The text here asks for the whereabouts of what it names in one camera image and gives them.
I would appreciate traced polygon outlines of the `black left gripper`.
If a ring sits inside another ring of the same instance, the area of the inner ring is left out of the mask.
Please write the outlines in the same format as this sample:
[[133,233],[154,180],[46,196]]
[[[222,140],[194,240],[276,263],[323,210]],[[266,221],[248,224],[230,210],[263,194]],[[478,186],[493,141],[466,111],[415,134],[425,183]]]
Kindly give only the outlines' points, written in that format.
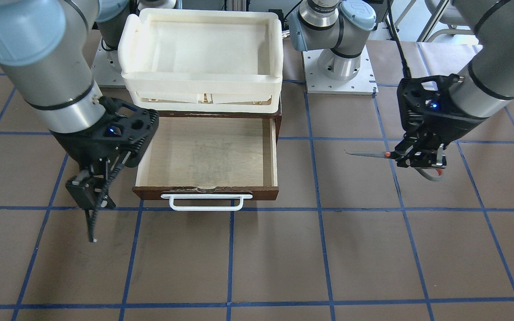
[[459,82],[456,74],[401,79],[397,98],[405,134],[393,151],[398,167],[444,169],[445,146],[484,122],[453,102],[449,89]]

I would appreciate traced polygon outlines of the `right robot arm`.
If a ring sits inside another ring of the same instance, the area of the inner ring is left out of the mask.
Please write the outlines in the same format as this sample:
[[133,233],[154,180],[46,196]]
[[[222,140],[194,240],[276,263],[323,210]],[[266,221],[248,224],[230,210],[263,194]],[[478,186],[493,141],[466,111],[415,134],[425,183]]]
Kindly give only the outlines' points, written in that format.
[[0,0],[0,67],[78,164],[66,188],[85,210],[113,209],[109,187],[137,167],[159,124],[157,111],[106,97],[83,56],[98,25],[116,49],[127,0]]

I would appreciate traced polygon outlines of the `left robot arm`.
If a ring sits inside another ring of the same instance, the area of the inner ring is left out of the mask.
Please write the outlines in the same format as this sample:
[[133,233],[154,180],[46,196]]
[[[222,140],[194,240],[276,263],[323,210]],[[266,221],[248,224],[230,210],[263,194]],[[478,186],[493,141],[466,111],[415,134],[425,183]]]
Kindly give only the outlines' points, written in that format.
[[[414,78],[398,43],[404,77],[397,98],[402,141],[392,152],[366,157],[395,160],[398,167],[441,171],[444,150],[514,100],[514,0],[454,0],[483,48],[458,73]],[[349,81],[377,25],[363,0],[303,0],[288,19],[297,51],[322,51],[318,67],[329,78]]]

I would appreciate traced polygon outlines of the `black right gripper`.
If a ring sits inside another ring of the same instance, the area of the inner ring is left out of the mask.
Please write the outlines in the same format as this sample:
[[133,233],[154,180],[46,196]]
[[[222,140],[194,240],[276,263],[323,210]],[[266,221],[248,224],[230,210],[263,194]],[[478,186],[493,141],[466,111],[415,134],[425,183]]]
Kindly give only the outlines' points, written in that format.
[[108,179],[108,163],[96,163],[114,155],[126,155],[125,165],[137,167],[159,126],[159,113],[125,100],[100,97],[106,112],[90,128],[75,133],[52,132],[59,144],[79,164],[79,173],[66,181],[65,187],[78,207],[92,210],[96,205],[114,209],[116,204],[100,192]]

